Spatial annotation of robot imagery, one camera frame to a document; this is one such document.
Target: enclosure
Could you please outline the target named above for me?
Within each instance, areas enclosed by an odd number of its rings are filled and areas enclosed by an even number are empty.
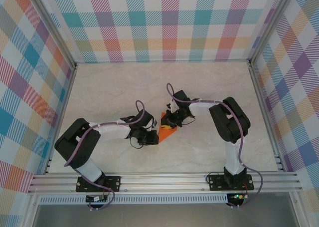
[[[319,0],[0,0],[0,226],[319,226],[318,47]],[[210,190],[225,142],[198,116],[158,145],[101,139],[91,159],[121,184],[89,211],[54,144],[78,118],[137,115],[136,100],[159,133],[167,83],[237,101],[243,163],[263,177],[248,172],[253,202]]]

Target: black bracket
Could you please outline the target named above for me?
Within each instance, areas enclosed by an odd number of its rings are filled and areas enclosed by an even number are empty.
[[[251,175],[246,175],[242,181],[235,184],[233,188],[229,187],[228,183],[224,179],[224,175],[209,175],[207,180],[210,191],[252,191],[254,189],[254,183]]]
[[[227,97],[223,100],[223,103],[225,103],[234,112],[243,129],[244,136],[246,136],[248,134],[248,129],[250,128],[250,121],[248,117],[234,98]],[[240,139],[240,131],[234,117],[228,118],[231,113],[227,110],[227,108],[218,104],[210,107],[209,112],[220,137],[226,142],[235,144],[237,140]]]
[[[175,98],[181,101],[190,101],[183,90],[178,91],[173,95]],[[189,109],[190,103],[175,101],[178,109],[171,113],[170,110],[166,110],[166,114],[161,118],[160,125],[169,129],[174,129],[177,126],[182,127],[182,122],[187,117],[192,117],[192,113]]]
[[[128,122],[134,122],[138,120],[143,111],[140,111],[137,116],[129,116],[121,118],[122,121]],[[130,125],[130,132],[126,139],[130,139],[131,137],[134,137],[137,139],[138,144],[140,146],[150,146],[150,145],[158,145],[159,144],[159,136],[157,135],[156,130],[147,131],[146,126],[152,121],[152,128],[154,128],[157,124],[157,121],[155,120],[154,116],[152,116],[150,113],[145,111],[143,118],[133,125]]]
[[[120,176],[104,176],[102,175],[95,183],[110,188],[114,192],[120,191],[121,186],[121,177]],[[90,183],[88,183],[82,177],[78,178],[75,192],[103,192],[103,188],[96,187]]]
[[[54,148],[67,161],[78,144],[77,137],[82,137],[89,128],[89,122],[83,118],[77,119],[56,141]],[[83,166],[88,161],[100,137],[100,133],[96,130],[91,130],[87,134],[73,160],[70,162],[70,166],[73,169]]]

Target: vent slot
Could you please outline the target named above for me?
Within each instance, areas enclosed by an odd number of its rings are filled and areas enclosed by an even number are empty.
[[[87,205],[85,195],[42,196],[40,205]],[[226,203],[227,194],[167,194],[127,195],[116,194],[113,204],[205,204]]]

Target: colorful plaid wall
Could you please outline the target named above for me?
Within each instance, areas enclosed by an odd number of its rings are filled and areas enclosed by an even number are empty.
[[[319,226],[319,0],[291,0],[255,70],[288,169]]]
[[[0,0],[0,226],[43,168],[71,68],[30,0]]]
[[[259,43],[259,40],[260,38],[264,35],[265,33],[265,30],[266,28],[268,27],[268,23],[271,19],[271,17],[273,16],[273,14],[275,13],[275,9],[277,8],[278,4],[280,3],[281,0],[275,0],[273,5],[271,6],[271,9],[262,25],[262,28],[260,29],[258,35],[257,35],[257,38],[253,44],[253,47],[251,48],[250,52],[249,52],[249,55],[248,55],[248,60],[251,59],[252,55],[254,54],[255,50],[256,50],[256,47],[257,47],[257,44]]]
[[[272,5],[267,0],[43,2],[75,59],[85,62],[247,59],[264,22],[260,17],[265,11],[266,18]]]

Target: wire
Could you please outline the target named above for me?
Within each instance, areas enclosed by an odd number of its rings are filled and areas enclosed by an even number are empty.
[[[135,146],[133,146],[133,147],[134,147],[135,149],[141,149],[143,146],[144,146],[144,145],[142,145],[141,147],[135,147]]]
[[[208,177],[209,177],[209,175],[210,175],[211,173],[216,173],[216,174],[218,174],[218,175],[219,175],[219,173],[218,173],[218,172],[215,172],[215,171],[210,172],[210,173],[206,176],[206,182],[207,182],[208,184],[209,184]]]
[[[70,158],[68,159],[68,161],[64,164],[64,167],[67,167],[67,166],[71,163],[71,161],[73,160],[74,156],[75,156],[76,153],[78,152],[78,150],[79,150],[79,148],[80,148],[80,146],[81,146],[81,144],[82,144],[84,138],[85,138],[85,137],[87,136],[87,134],[88,134],[90,131],[92,131],[94,128],[97,128],[97,127],[100,127],[100,126],[106,126],[106,125],[128,126],[128,125],[133,125],[133,124],[135,124],[135,123],[138,123],[138,122],[143,118],[143,116],[144,116],[144,114],[145,114],[145,105],[144,105],[144,103],[143,103],[142,101],[140,101],[140,100],[137,100],[137,101],[135,102],[135,106],[136,106],[138,112],[139,112],[138,103],[140,103],[140,104],[142,105],[142,107],[143,107],[143,112],[142,112],[141,116],[139,117],[139,119],[137,119],[136,121],[128,122],[128,123],[106,122],[106,123],[101,123],[101,124],[98,124],[98,125],[91,126],[89,129],[87,129],[86,132],[84,132],[84,134],[83,134],[83,136],[81,137],[81,139],[80,139],[80,141],[78,142],[78,144],[76,145],[76,147],[75,147],[75,149],[74,149],[72,155],[70,156]],[[92,185],[94,185],[94,186],[96,186],[96,187],[103,188],[103,189],[105,189],[105,190],[107,190],[107,191],[109,191],[109,192],[112,192],[112,194],[113,194],[112,199],[111,199],[107,204],[103,205],[103,206],[100,207],[100,208],[94,209],[94,208],[91,207],[91,203],[89,203],[89,207],[90,207],[90,210],[91,210],[91,211],[92,211],[92,210],[98,211],[98,210],[104,209],[104,208],[106,208],[107,206],[109,206],[109,205],[114,201],[114,199],[115,199],[115,193],[114,193],[114,191],[113,191],[112,189],[110,189],[110,188],[108,188],[108,187],[105,187],[105,186],[101,186],[101,185],[99,185],[99,184],[96,184],[96,183],[90,181],[90,180],[89,180],[88,178],[86,178],[84,175],[82,175],[77,169],[74,169],[74,170],[75,170],[78,174],[80,174],[80,175],[82,176],[82,178],[85,179],[85,180],[86,180],[87,182],[89,182],[90,184],[92,184]]]
[[[246,187],[246,194],[248,194],[248,187],[247,187],[247,185],[246,185],[245,182],[243,182],[243,184],[244,184],[244,186]]]
[[[102,209],[106,208],[107,206],[109,206],[109,205],[114,201],[114,199],[115,199],[115,193],[114,193],[114,191],[113,191],[112,189],[110,189],[110,188],[108,188],[108,187],[105,187],[105,186],[101,186],[101,185],[99,185],[99,184],[96,184],[96,183],[90,181],[90,180],[89,180],[88,178],[86,178],[84,175],[82,175],[77,169],[74,169],[74,170],[75,170],[75,172],[77,172],[79,175],[81,175],[82,178],[83,178],[85,181],[87,181],[87,182],[90,183],[91,185],[94,185],[94,186],[99,187],[99,188],[103,188],[104,190],[107,190],[107,191],[109,191],[109,192],[112,192],[112,194],[113,194],[111,200],[110,200],[108,203],[102,205],[100,208],[93,208],[93,207],[91,206],[91,202],[90,202],[90,203],[89,203],[90,211],[99,211],[99,210],[102,210]]]
[[[140,100],[137,100],[135,102],[135,106],[137,108],[137,110],[139,110],[138,108],[138,104],[137,103],[141,103],[142,107],[143,107],[143,112],[142,112],[142,115],[139,117],[139,119],[137,119],[136,121],[133,121],[133,122],[128,122],[128,123],[118,123],[118,122],[106,122],[106,123],[101,123],[101,124],[97,124],[97,125],[94,125],[94,126],[91,126],[89,129],[86,130],[86,132],[84,132],[82,138],[80,139],[80,141],[78,142],[78,144],[76,145],[72,155],[70,156],[70,158],[68,159],[68,161],[64,164],[64,167],[67,167],[70,162],[73,160],[74,156],[76,155],[76,153],[78,152],[84,138],[87,136],[87,134],[92,131],[93,129],[97,128],[97,127],[100,127],[100,126],[106,126],[106,125],[119,125],[119,126],[128,126],[128,125],[133,125],[135,123],[138,123],[144,116],[145,114],[145,106],[144,106],[144,103]]]
[[[254,199],[256,199],[257,195],[260,193],[260,191],[261,191],[261,189],[262,189],[262,187],[263,187],[264,178],[263,178],[262,174],[261,174],[259,171],[254,170],[254,169],[252,169],[252,168],[246,166],[246,165],[243,163],[242,159],[241,159],[241,152],[242,152],[243,145],[244,145],[244,132],[243,132],[243,128],[241,127],[240,122],[239,122],[237,116],[235,115],[235,113],[232,111],[232,109],[230,109],[230,107],[229,107],[228,105],[226,105],[226,104],[225,104],[224,102],[222,102],[222,101],[217,101],[217,100],[215,100],[215,101],[211,101],[211,100],[182,101],[182,100],[179,100],[179,99],[177,99],[176,97],[173,96],[173,94],[170,92],[170,90],[169,90],[168,87],[170,87],[171,90],[172,90],[172,92],[174,93],[173,86],[172,86],[170,83],[168,83],[168,84],[166,85],[166,90],[167,90],[167,92],[169,93],[169,95],[170,95],[175,101],[178,101],[178,102],[181,102],[181,103],[204,102],[204,103],[217,103],[217,104],[221,104],[221,105],[223,105],[223,106],[230,112],[230,114],[233,116],[234,120],[236,121],[236,123],[237,123],[237,125],[238,125],[239,132],[240,132],[240,146],[239,146],[239,152],[238,152],[238,160],[239,160],[239,163],[240,163],[243,167],[245,167],[246,169],[248,169],[248,170],[250,170],[250,171],[253,171],[253,172],[256,172],[256,173],[260,176],[260,180],[261,180],[261,181],[260,181],[259,189],[258,189],[258,191],[256,192],[256,194],[255,194],[255,196],[253,197],[253,199],[251,199],[250,201],[244,203],[244,204],[242,205],[242,207],[248,205],[249,203],[251,203]]]
[[[150,126],[150,127],[153,127],[154,122],[155,122],[155,118],[153,117],[153,118],[152,118],[152,124],[151,124],[151,126]]]
[[[186,123],[186,124],[182,124],[182,126],[187,126],[187,125],[189,125],[190,123],[193,123],[194,121],[196,121],[196,118],[195,118],[194,116],[190,116],[190,118],[193,118],[194,120],[191,121],[191,122],[188,122],[188,123]]]
[[[109,183],[107,183],[107,184],[108,184],[108,186],[110,186]],[[103,193],[102,193],[103,198],[104,198],[104,192],[105,192],[105,189],[103,189]],[[110,195],[110,191],[109,191],[108,195],[106,196],[106,198],[109,197],[109,195]]]

